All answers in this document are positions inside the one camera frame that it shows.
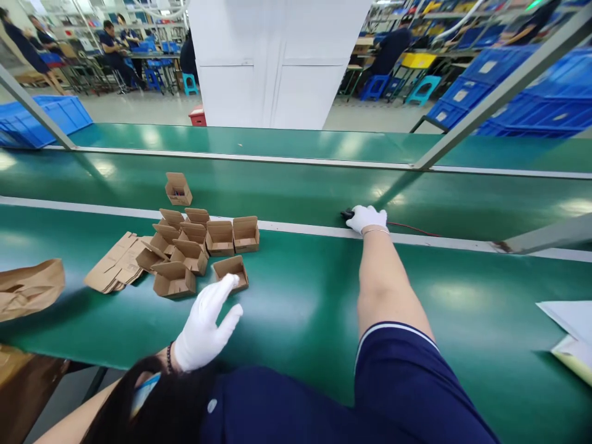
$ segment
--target chair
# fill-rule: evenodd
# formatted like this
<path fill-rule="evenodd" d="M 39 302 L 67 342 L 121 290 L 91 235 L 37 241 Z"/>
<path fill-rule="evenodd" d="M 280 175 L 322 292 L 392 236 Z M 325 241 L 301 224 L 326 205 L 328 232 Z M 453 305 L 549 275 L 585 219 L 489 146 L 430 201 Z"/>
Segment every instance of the chair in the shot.
<path fill-rule="evenodd" d="M 195 83 L 195 77 L 193 74 L 183 73 L 183 89 L 185 90 L 186 96 L 190 96 L 189 93 L 191 92 L 199 95 L 199 88 L 197 87 L 197 83 Z"/>
<path fill-rule="evenodd" d="M 440 80 L 442 80 L 442 77 L 439 76 L 423 77 L 423 79 L 417 83 L 417 86 L 413 88 L 411 94 L 407 96 L 405 103 L 416 101 L 419 102 L 419 106 L 425 105 L 434 92 L 434 89 L 440 84 Z"/>
<path fill-rule="evenodd" d="M 360 95 L 360 101 L 368 99 L 374 99 L 374 102 L 380 99 L 384 88 L 389 83 L 390 76 L 388 75 L 376 75 L 368 79 Z"/>

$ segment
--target small cardboard box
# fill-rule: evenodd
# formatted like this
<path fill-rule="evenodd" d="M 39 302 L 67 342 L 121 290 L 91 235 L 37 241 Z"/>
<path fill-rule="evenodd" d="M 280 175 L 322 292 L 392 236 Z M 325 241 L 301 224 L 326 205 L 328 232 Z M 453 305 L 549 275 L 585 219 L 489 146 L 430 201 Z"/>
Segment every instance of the small cardboard box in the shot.
<path fill-rule="evenodd" d="M 156 247 L 158 247 L 167 256 L 173 254 L 173 247 L 175 246 L 173 240 L 179 239 L 181 231 L 177 230 L 175 227 L 161 224 L 152 224 L 152 227 L 156 230 L 156 234 L 159 234 L 160 237 L 168 244 L 167 247 L 163 245 L 164 250 L 158 245 L 156 245 Z"/>
<path fill-rule="evenodd" d="M 187 215 L 187 222 L 198 223 L 204 227 L 210 221 L 210 214 L 207 210 L 201 208 L 185 208 L 185 214 Z"/>
<path fill-rule="evenodd" d="M 177 230 L 181 229 L 181 222 L 185 222 L 183 214 L 175 210 L 165 210 L 164 208 L 161 208 L 160 214 L 162 214 L 162 217 L 168 225 Z"/>
<path fill-rule="evenodd" d="M 183 262 L 168 262 L 152 266 L 156 271 L 154 292 L 158 296 L 178 298 L 195 294 L 195 274 Z"/>
<path fill-rule="evenodd" d="M 245 269 L 245 264 L 242 261 L 242 256 L 235 256 L 232 258 L 224 259 L 216 262 L 213 266 L 214 273 L 216 273 L 216 280 L 220 281 L 227 273 L 236 274 L 239 277 L 239 285 L 230 292 L 234 294 L 236 292 L 246 290 L 249 288 L 249 276 Z"/>
<path fill-rule="evenodd" d="M 234 251 L 237 253 L 259 251 L 257 216 L 234 218 L 232 220 L 232 238 L 234 239 Z"/>
<path fill-rule="evenodd" d="M 168 199 L 173 205 L 191 205 L 193 196 L 183 173 L 167 173 L 165 190 Z"/>
<path fill-rule="evenodd" d="M 232 222 L 209 221 L 205 235 L 205 245 L 211 256 L 234 256 L 232 242 Z"/>
<path fill-rule="evenodd" d="M 175 250 L 171 256 L 173 262 L 183 262 L 193 274 L 204 276 L 208 266 L 208 257 L 197 242 L 175 239 Z"/>
<path fill-rule="evenodd" d="M 183 222 L 181 224 L 181 234 L 179 235 L 179 240 L 197 242 L 205 255 L 210 257 L 208 250 L 205 248 L 206 234 L 207 230 L 205 229 L 205 225 Z"/>

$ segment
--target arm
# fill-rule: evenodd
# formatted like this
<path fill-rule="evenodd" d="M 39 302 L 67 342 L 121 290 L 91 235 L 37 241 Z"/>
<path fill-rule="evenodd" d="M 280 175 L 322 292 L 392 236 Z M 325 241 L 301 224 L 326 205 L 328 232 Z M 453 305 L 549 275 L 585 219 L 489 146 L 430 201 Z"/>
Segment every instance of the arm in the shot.
<path fill-rule="evenodd" d="M 358 298 L 360 337 L 373 324 L 395 321 L 415 327 L 433 340 L 426 313 L 388 233 L 386 212 L 360 205 L 353 210 L 355 216 L 347 224 L 364 238 Z"/>

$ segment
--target white pillar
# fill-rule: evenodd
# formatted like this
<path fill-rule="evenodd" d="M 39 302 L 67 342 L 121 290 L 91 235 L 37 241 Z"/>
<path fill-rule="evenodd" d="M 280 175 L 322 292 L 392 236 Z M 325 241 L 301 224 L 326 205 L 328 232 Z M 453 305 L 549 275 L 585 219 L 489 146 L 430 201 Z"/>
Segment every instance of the white pillar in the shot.
<path fill-rule="evenodd" d="M 320 130 L 371 0 L 192 0 L 211 126 Z"/>

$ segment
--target white glove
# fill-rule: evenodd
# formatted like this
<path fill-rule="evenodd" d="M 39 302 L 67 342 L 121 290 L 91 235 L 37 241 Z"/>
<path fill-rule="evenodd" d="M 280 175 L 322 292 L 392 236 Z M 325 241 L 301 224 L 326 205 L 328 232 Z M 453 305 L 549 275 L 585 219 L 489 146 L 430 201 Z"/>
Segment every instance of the white glove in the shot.
<path fill-rule="evenodd" d="M 187 323 L 175 341 L 175 359 L 181 370 L 188 372 L 204 367 L 228 343 L 242 316 L 241 305 L 236 304 L 230 309 L 220 327 L 216 326 L 216 320 L 222 304 L 238 283 L 238 276 L 227 274 L 220 282 L 208 285 L 197 295 Z"/>
<path fill-rule="evenodd" d="M 387 228 L 387 212 L 382 210 L 377 212 L 372 205 L 369 207 L 362 207 L 356 205 L 353 207 L 354 217 L 346 220 L 345 224 L 362 234 L 362 230 L 369 225 L 379 225 Z"/>

